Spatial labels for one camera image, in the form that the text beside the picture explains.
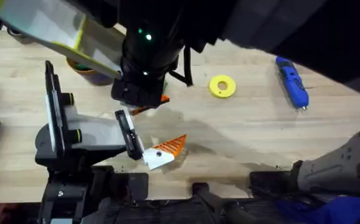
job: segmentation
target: orange piece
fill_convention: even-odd
[[[167,97],[166,95],[162,95],[162,97],[161,97],[161,105],[164,104],[164,103],[169,102],[169,99],[170,99],[170,98]],[[148,109],[151,109],[151,107],[149,107],[149,106],[144,106],[144,107],[136,108],[136,109],[130,111],[130,114],[131,114],[132,116],[134,116],[134,115],[137,115],[137,114],[139,114],[139,113],[141,113],[141,112],[144,112],[144,111],[146,111],[146,110],[148,110]]]
[[[176,139],[172,139],[170,141],[164,142],[157,146],[153,146],[155,149],[162,150],[164,152],[168,152],[173,154],[175,157],[182,151],[184,144],[186,143],[187,134],[180,136]]]

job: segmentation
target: blue screwdriver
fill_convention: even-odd
[[[302,79],[292,62],[283,57],[277,57],[275,63],[282,74],[285,89],[290,96],[291,102],[295,108],[303,108],[309,105],[309,95],[303,86]]]

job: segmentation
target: green led light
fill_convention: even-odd
[[[145,35],[145,38],[151,41],[153,39],[153,36],[151,36],[151,34],[147,34]]]

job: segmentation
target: wooden table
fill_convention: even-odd
[[[121,108],[110,86],[91,86],[59,55],[39,44],[21,45],[0,33],[0,202],[38,202],[47,181],[34,162],[34,139],[47,122],[44,60],[50,60],[63,91],[73,92],[79,113],[115,119]],[[274,56],[219,41],[192,55],[195,85],[168,77],[171,102],[135,117],[145,146],[187,134],[176,161],[150,172],[126,154],[102,162],[119,172],[147,172],[149,198],[188,198],[192,182],[208,181],[223,197],[248,197],[249,172],[289,169],[298,159],[314,159],[344,144],[360,127],[360,94],[301,66],[310,95],[307,111],[286,98]],[[218,99],[207,89],[219,74],[237,90]]]

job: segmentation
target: yellow ring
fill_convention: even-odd
[[[218,86],[220,82],[223,82],[226,85],[225,90],[221,90]],[[227,98],[234,94],[235,92],[235,82],[232,78],[227,75],[217,75],[212,78],[209,84],[209,91],[213,96],[219,98]]]

